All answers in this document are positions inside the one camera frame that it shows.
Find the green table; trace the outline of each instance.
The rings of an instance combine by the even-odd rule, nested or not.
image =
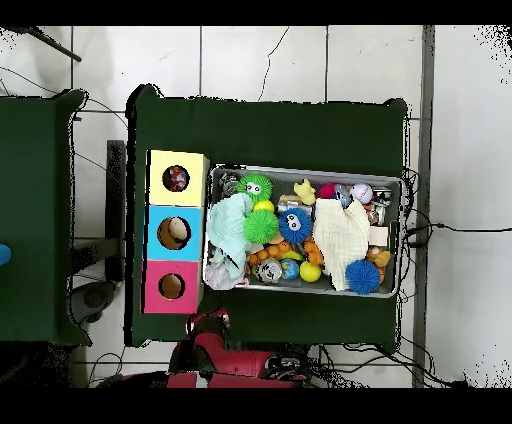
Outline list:
[[[399,177],[406,111],[401,99],[384,105],[249,103],[163,98],[154,86],[139,86],[127,104],[126,343],[177,341],[186,336],[185,315],[139,312],[148,149],[202,153],[212,164]],[[259,290],[218,292],[206,287],[200,310],[218,305],[229,310],[231,334],[239,341],[364,342],[379,343],[388,350],[395,344],[396,296],[376,299]]]

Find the green spiky ball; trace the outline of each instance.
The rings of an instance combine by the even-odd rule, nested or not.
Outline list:
[[[272,195],[272,183],[261,174],[247,174],[238,181],[236,190],[240,193],[247,193],[254,204],[262,200],[270,199]]]
[[[251,243],[268,243],[276,236],[278,228],[277,217],[265,209],[252,211],[244,221],[244,234]]]

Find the yellow box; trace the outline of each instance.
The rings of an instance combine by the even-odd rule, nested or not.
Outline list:
[[[205,188],[209,160],[199,153],[150,150],[149,162],[149,203],[161,206],[202,207],[205,201]],[[171,191],[164,184],[164,172],[170,167],[179,166],[186,171],[188,183],[183,191]]]

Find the yellow ball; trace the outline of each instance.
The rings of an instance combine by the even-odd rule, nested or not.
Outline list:
[[[254,205],[253,210],[258,211],[260,209],[266,209],[267,211],[274,213],[274,205],[270,200],[262,200]]]
[[[299,272],[301,278],[308,283],[314,283],[322,275],[320,267],[313,265],[311,262],[302,262]]]

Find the gray tray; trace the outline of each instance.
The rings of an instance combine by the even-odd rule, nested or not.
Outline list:
[[[301,171],[297,169],[283,169],[283,168],[265,168],[255,166],[237,166],[233,169],[229,165],[218,164],[210,169],[209,180],[210,192],[208,193],[211,199],[211,204],[215,204],[221,200],[221,191],[219,188],[219,178],[223,172],[233,172],[239,176],[247,173],[260,173],[267,176],[273,185],[272,196],[270,200],[274,205],[277,204],[279,197],[283,194],[295,194],[293,185],[296,182],[301,182],[304,178],[308,178],[311,186],[317,192],[319,188],[326,183],[341,183],[341,184],[355,184],[366,183],[372,187],[387,187],[392,191],[392,203],[386,208],[384,217],[384,226],[388,227],[388,250],[391,252],[391,259],[384,275],[384,281],[379,286],[379,289],[368,296],[363,297],[380,297],[388,298],[393,296],[399,289],[399,269],[400,269],[400,249],[403,233],[403,207],[404,204],[404,183],[400,178],[394,177],[379,177],[373,175],[358,175],[358,174],[341,174],[335,172],[321,172],[321,171]],[[204,269],[209,259],[212,257],[214,247],[205,234],[204,244],[204,258],[203,261],[203,278]],[[299,292],[299,293],[312,293],[323,295],[336,295],[336,296],[360,296],[350,290],[336,291],[330,282],[330,277],[322,273],[320,279],[314,283],[308,283],[301,278],[295,280],[285,281],[280,279],[277,283],[262,283],[254,275],[246,275],[249,279],[249,284],[239,284],[235,289],[240,290],[277,290],[286,292]]]

